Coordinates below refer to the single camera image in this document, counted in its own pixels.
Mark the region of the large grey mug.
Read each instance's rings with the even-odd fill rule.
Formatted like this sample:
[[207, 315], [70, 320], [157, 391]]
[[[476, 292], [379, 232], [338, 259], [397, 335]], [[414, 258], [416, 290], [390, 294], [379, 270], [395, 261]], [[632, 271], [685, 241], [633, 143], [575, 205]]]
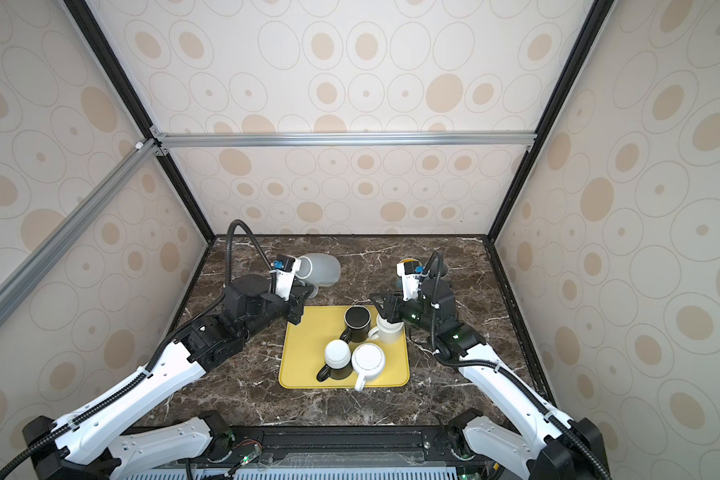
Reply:
[[435, 278], [437, 276], [445, 277], [448, 274], [448, 272], [449, 272], [449, 266], [447, 265], [445, 260], [435, 258], [429, 265], [427, 275], [429, 278]]

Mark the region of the blue mug yellow inside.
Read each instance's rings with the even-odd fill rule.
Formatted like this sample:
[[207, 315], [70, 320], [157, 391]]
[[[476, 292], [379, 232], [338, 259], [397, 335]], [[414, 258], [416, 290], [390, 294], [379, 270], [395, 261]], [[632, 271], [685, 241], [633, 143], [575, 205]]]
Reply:
[[399, 275], [420, 274], [423, 266], [419, 260], [407, 258], [397, 264], [397, 273]]

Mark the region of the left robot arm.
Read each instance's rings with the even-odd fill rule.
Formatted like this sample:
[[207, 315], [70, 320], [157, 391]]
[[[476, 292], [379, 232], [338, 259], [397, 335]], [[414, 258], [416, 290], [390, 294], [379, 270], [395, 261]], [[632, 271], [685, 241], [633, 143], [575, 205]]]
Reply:
[[148, 362], [96, 400], [56, 420], [40, 416], [23, 431], [27, 444], [6, 466], [6, 479], [31, 461], [40, 479], [110, 479], [126, 460], [115, 450], [121, 434], [162, 400], [240, 353], [274, 321], [297, 325], [315, 286], [296, 282], [285, 295], [276, 275], [229, 281], [203, 311], [170, 332]]

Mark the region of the small grey mug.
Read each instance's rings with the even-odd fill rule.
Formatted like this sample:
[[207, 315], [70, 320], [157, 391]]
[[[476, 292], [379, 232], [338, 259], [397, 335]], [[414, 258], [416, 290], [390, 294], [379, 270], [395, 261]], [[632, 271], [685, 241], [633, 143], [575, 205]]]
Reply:
[[320, 287], [336, 284], [341, 276], [341, 265], [338, 259], [329, 254], [309, 253], [297, 258], [298, 268], [295, 277], [305, 284], [314, 287], [309, 298], [314, 298]]

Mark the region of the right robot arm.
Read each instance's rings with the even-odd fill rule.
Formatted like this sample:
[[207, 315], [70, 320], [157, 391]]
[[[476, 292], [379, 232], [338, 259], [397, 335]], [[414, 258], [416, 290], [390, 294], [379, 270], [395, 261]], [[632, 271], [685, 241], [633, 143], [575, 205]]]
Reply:
[[468, 455], [485, 456], [520, 479], [610, 478], [600, 430], [588, 419], [573, 420], [518, 377], [460, 320], [449, 282], [427, 279], [411, 298], [384, 292], [369, 299], [383, 319], [427, 332], [434, 358], [477, 386], [511, 422], [507, 429], [467, 416], [457, 435]]

